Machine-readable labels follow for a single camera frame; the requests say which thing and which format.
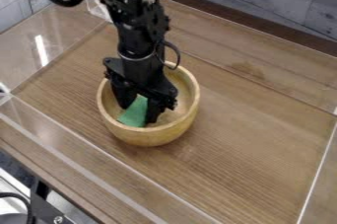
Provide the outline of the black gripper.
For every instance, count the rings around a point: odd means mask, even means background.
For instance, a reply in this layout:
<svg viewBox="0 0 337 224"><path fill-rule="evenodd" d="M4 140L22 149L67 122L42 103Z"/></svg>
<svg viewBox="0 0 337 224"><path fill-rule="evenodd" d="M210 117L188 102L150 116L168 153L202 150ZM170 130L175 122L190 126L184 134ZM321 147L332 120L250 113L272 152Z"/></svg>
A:
<svg viewBox="0 0 337 224"><path fill-rule="evenodd" d="M147 123L156 123L166 109L174 110L178 88L166 76L166 50L159 48L143 58L106 57L106 78L111 81L119 106L126 110L138 95L148 98Z"/></svg>

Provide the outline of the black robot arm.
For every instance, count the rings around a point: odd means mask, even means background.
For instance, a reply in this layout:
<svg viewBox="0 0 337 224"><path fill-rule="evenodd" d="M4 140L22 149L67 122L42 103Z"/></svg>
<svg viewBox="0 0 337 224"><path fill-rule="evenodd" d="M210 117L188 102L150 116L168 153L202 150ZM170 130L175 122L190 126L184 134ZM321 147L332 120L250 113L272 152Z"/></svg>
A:
<svg viewBox="0 0 337 224"><path fill-rule="evenodd" d="M148 99L146 122L155 123L176 106L178 88L166 75L170 16L162 0L100 0L118 29L116 58L103 59L106 78L119 106Z"/></svg>

